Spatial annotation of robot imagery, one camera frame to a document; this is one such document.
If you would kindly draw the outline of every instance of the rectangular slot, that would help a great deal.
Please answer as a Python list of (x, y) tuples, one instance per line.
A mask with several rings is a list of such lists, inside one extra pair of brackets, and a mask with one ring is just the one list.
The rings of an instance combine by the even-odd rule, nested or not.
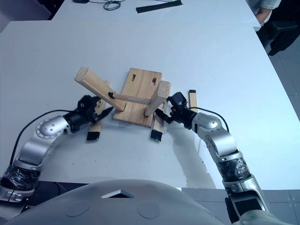
[(152, 85), (155, 86), (155, 83), (156, 83), (156, 77), (153, 78), (153, 80), (152, 80)]

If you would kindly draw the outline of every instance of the cable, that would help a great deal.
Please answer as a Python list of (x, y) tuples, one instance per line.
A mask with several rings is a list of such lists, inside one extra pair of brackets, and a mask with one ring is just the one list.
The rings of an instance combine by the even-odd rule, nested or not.
[(223, 118), (223, 116), (221, 116), (220, 114), (218, 114), (218, 113), (216, 113), (214, 111), (207, 110), (207, 109), (202, 109), (202, 108), (199, 108), (199, 107), (189, 107), (189, 109), (199, 109), (199, 110), (206, 111), (206, 112), (209, 112), (209, 113), (217, 115), (218, 117), (220, 117), (223, 120), (223, 122), (225, 123), (225, 126), (226, 126), (226, 130), (229, 132), (228, 124), (226, 123), (226, 120)]
[(36, 117), (34, 120), (32, 120), (31, 122), (29, 122), (19, 133), (18, 137), (17, 137), (17, 140), (15, 141), (15, 146), (14, 146), (14, 149), (13, 149), (13, 152), (11, 154), (11, 157), (10, 157), (10, 162), (9, 162), (9, 165), (12, 165), (13, 164), (13, 161), (14, 161), (14, 157), (15, 157), (15, 151), (17, 149), (17, 146), (18, 146), (18, 143), (19, 143), (19, 140), (21, 138), (21, 135), (22, 133), (24, 132), (24, 130), (30, 125), (32, 124), (34, 121), (38, 120), (39, 118), (49, 114), (49, 113), (53, 113), (53, 112), (72, 112), (72, 111), (69, 111), (69, 110), (61, 110), (61, 109), (58, 109), (58, 110), (52, 110), (52, 111), (49, 111), (49, 112), (46, 112), (44, 113), (43, 115), (40, 115), (38, 117)]
[(103, 4), (103, 9), (106, 11), (113, 11), (121, 7), (121, 2), (125, 0), (103, 0), (104, 2), (99, 1), (89, 1), (91, 3)]

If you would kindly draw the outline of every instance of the wooden board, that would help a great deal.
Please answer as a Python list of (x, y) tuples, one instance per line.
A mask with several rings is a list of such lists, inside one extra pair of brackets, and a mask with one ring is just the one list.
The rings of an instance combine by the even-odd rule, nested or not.
[(188, 99), (189, 99), (189, 107), (197, 107), (197, 94), (196, 90), (189, 90), (188, 91)]
[[(151, 99), (162, 77), (162, 74), (159, 72), (131, 68), (122, 94)], [(150, 128), (153, 115), (144, 116), (146, 107), (146, 105), (127, 102), (124, 111), (116, 110), (113, 119)]]

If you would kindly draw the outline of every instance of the wooden piece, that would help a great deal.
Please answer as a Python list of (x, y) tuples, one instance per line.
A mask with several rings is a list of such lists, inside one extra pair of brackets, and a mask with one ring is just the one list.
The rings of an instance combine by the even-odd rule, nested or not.
[[(97, 106), (95, 107), (95, 113), (97, 113), (97, 115), (100, 115), (102, 113), (102, 111), (105, 109), (106, 106), (106, 101), (104, 100), (99, 100), (97, 102)], [(100, 132), (102, 130), (102, 121), (98, 121), (97, 124), (93, 125), (90, 124), (90, 128), (88, 131), (88, 135), (86, 137), (86, 141), (87, 142), (92, 142), (92, 141), (97, 141), (100, 137)]]
[[(122, 94), (150, 99), (162, 79), (162, 74), (142, 69), (131, 68)], [(116, 110), (113, 119), (150, 128), (153, 115), (144, 116), (146, 105), (127, 102), (123, 112)]]
[(152, 97), (151, 103), (146, 107), (145, 116), (151, 116), (154, 111), (169, 97), (171, 83), (168, 81), (161, 81), (156, 87)]
[(139, 103), (144, 105), (150, 105), (150, 101), (151, 101), (148, 98), (134, 97), (134, 96), (122, 95), (122, 94), (117, 94), (112, 92), (109, 92), (108, 96), (114, 99), (118, 99), (126, 102), (134, 102), (134, 103)]
[[(168, 101), (165, 100), (158, 108), (162, 110), (164, 113), (167, 113)], [(155, 115), (150, 137), (161, 142), (162, 135), (165, 132), (164, 125), (165, 125), (165, 121), (162, 118)]]
[(75, 81), (80, 83), (83, 87), (87, 88), (116, 109), (120, 111), (124, 110), (126, 102), (110, 98), (108, 96), (108, 93), (114, 91), (91, 69), (81, 67), (75, 77)]
[(196, 90), (189, 90), (188, 91), (188, 98), (189, 98), (189, 107), (197, 107), (197, 95)]

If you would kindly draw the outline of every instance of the white desk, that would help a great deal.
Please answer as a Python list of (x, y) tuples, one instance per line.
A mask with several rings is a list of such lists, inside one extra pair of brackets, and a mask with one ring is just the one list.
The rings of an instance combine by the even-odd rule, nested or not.
[(248, 25), (261, 27), (245, 0), (181, 0), (179, 7), (165, 8), (138, 14), (136, 7), (162, 4), (156, 0), (125, 0), (114, 11), (105, 11), (102, 4), (75, 3), (65, 0), (53, 20), (174, 22)]
[[(25, 124), (46, 111), (72, 110), (91, 94), (74, 81), (81, 66), (109, 80), (119, 93), (134, 67), (162, 72), (172, 83), (171, 93), (196, 89), (200, 107), (225, 117), (263, 189), (300, 188), (292, 175), (300, 171), (300, 123), (250, 27), (11, 22), (0, 39), (0, 173)], [(172, 124), (156, 143), (149, 139), (150, 129), (113, 121), (111, 115), (103, 124), (97, 143), (85, 143), (87, 129), (66, 140), (41, 180), (137, 178), (175, 187), (223, 188), (204, 142), (192, 131)], [(26, 130), (19, 148), (35, 126)]]

